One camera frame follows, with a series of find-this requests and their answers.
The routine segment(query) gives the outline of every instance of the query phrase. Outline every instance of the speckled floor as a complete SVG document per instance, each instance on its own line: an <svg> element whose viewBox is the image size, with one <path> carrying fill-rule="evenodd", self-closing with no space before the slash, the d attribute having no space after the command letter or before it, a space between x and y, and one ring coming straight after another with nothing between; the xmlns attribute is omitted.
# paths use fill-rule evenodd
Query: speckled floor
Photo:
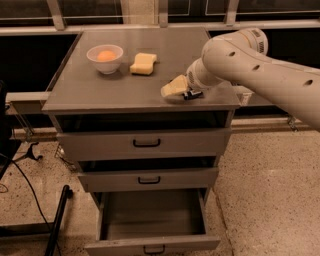
<svg viewBox="0 0 320 256"><path fill-rule="evenodd" d="M88 255L84 246L95 240L97 210L77 174L55 157L57 145L40 142L35 154L44 158L18 164L48 221L54 219L63 186L70 185L74 194L59 236L61 255ZM219 235L221 243L215 251L184 255L319 255L319 146L320 134L314 131L235 132L206 205L210 232ZM20 155L27 148L23 144ZM8 188L0 194L0 225L42 222L31 190L14 166L0 183ZM44 255L47 240L47 235L1 238L0 255Z"/></svg>

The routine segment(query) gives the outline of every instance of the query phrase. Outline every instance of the drawer handle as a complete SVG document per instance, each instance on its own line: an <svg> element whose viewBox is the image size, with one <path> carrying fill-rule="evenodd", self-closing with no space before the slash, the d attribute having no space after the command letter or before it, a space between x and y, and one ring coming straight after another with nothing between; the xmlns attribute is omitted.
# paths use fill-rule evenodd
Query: drawer handle
<svg viewBox="0 0 320 256"><path fill-rule="evenodd" d="M150 144L140 144L136 140L133 140L132 143L133 143L133 146L135 146L136 148L154 148L154 147L160 146L161 140L158 139L156 143L150 143Z"/></svg>
<svg viewBox="0 0 320 256"><path fill-rule="evenodd" d="M160 176L158 176L157 179L155 179L155 180L146 179L146 178L143 179L143 178L138 177L138 182L141 185L159 184L160 181L161 181L161 177Z"/></svg>
<svg viewBox="0 0 320 256"><path fill-rule="evenodd" d="M154 255L158 255L158 254L163 254L163 253L165 252L165 250L166 250L165 245L162 245L162 248L160 248L160 250L159 250L159 251L153 251L153 252L151 252L151 251L148 251L148 249L147 249L146 246L143 246L143 252L144 252L145 255L152 255L152 256L154 256Z"/></svg>

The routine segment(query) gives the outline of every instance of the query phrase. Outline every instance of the cabinet top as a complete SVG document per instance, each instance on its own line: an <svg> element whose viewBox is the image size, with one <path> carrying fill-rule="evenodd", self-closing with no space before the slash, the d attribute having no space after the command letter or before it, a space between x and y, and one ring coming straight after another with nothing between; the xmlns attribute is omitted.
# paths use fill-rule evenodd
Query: cabinet top
<svg viewBox="0 0 320 256"><path fill-rule="evenodd" d="M146 28L85 31L58 77L43 111L49 114L132 113L159 111L232 110L239 101L229 82L205 91L204 98L167 100L162 86L201 56L209 36L203 28ZM86 53L100 44L124 49L117 72L100 74ZM150 76L129 71L139 52L157 54Z"/></svg>

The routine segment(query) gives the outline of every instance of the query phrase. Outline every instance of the black stand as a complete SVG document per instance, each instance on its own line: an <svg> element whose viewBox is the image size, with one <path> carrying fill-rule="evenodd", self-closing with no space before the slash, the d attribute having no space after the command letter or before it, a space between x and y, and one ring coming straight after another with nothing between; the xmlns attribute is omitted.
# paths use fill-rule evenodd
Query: black stand
<svg viewBox="0 0 320 256"><path fill-rule="evenodd" d="M9 140L6 144L4 149L2 150L2 154L12 159L15 153L17 152L21 141L18 140ZM27 157L33 160L39 160L42 156L34 157L32 152L32 147L37 145L38 143L33 143L28 152L16 159L15 161L19 161L21 159L25 159ZM4 157L1 157L0 160L0 180L5 173L7 167L10 165L11 161ZM24 236L24 235L38 235L38 234L48 234L50 233L49 241L47 244L47 249L45 256L52 256L54 253L55 245L57 244L58 234L60 230L60 225L64 213L64 208L66 206L66 202L68 198L72 197L72 190L68 185L63 187L59 205L57 208L56 216L54 222L50 223L35 223L35 224L24 224L24 225L7 225L0 227L0 237L12 237L12 236Z"/></svg>
<svg viewBox="0 0 320 256"><path fill-rule="evenodd" d="M65 185L63 187L54 222L48 223L49 225L47 225L47 223L37 223L2 226L0 227L0 237L39 235L50 233L45 256L52 256L54 253L55 245L57 244L64 208L66 206L67 199L72 197L72 193L73 192L68 185Z"/></svg>

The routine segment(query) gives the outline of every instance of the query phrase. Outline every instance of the bowl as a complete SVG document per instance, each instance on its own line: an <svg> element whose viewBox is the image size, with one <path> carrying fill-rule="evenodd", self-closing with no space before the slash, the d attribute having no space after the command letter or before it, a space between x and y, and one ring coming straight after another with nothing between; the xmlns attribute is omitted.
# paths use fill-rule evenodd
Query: bowl
<svg viewBox="0 0 320 256"><path fill-rule="evenodd" d="M92 65L103 74L112 74L119 68L123 49L117 45L98 45L87 52L87 58Z"/></svg>

